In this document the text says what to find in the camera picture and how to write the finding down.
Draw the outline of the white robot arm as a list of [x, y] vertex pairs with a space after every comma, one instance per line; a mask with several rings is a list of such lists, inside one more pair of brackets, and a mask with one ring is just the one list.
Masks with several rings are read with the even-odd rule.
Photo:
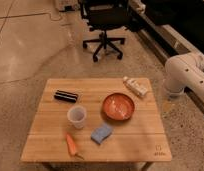
[[165, 90], [174, 96], [190, 88], [204, 103], [204, 55], [190, 52], [169, 58], [165, 63]]

